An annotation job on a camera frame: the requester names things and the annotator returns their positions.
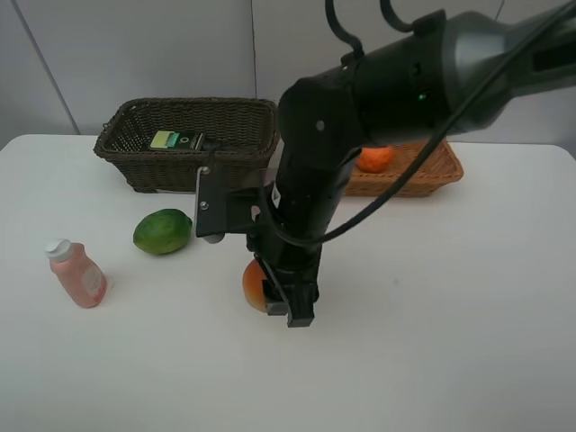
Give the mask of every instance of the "white bottle cap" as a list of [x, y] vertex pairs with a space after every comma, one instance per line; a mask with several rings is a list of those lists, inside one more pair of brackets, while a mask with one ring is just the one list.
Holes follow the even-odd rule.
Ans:
[[72, 243], [65, 238], [59, 238], [58, 240], [51, 241], [46, 245], [44, 253], [53, 263], [63, 263], [72, 257], [74, 247], [72, 246]]

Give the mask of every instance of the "orange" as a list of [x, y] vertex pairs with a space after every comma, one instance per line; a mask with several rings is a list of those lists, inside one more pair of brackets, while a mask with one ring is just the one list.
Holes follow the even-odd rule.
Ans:
[[264, 313], [266, 313], [266, 300], [264, 299], [262, 281], [265, 279], [266, 275], [262, 271], [260, 264], [253, 259], [242, 276], [242, 288], [248, 304], [257, 311]]
[[363, 148], [362, 155], [356, 160], [356, 166], [365, 173], [378, 174], [388, 167], [393, 156], [392, 147]]

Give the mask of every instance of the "plastic bottle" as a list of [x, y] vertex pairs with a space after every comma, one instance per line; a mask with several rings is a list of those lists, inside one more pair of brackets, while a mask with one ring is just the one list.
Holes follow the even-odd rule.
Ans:
[[106, 293], [106, 278], [86, 255], [84, 245], [59, 239], [50, 242], [45, 253], [52, 273], [78, 306], [93, 308], [102, 301]]

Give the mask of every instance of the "lime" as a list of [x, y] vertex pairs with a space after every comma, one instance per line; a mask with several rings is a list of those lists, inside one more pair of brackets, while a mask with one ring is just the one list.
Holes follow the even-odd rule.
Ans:
[[177, 209], [155, 211], [134, 230], [134, 244], [152, 255], [164, 255], [183, 248], [192, 236], [192, 220]]

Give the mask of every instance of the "white wall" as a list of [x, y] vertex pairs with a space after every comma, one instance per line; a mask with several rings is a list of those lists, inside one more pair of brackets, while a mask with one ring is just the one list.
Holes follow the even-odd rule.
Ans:
[[0, 0], [0, 149], [26, 133], [75, 133], [10, 0]]
[[[341, 22], [361, 38], [367, 51], [404, 37], [383, 21], [378, 0], [336, 0], [335, 3]], [[506, 0], [499, 18], [513, 23], [563, 3], [566, 0]], [[477, 10], [495, 18], [502, 5], [501, 0], [395, 0], [393, 4], [405, 21], [438, 8], [445, 8], [450, 16]], [[259, 97], [277, 101], [299, 77], [336, 66], [340, 57], [350, 51], [332, 35], [324, 16], [324, 2], [320, 0], [254, 0], [254, 25]], [[458, 139], [576, 142], [575, 96], [576, 90], [563, 90], [513, 101], [490, 129]]]
[[82, 133], [127, 100], [254, 97], [250, 0], [18, 0]]

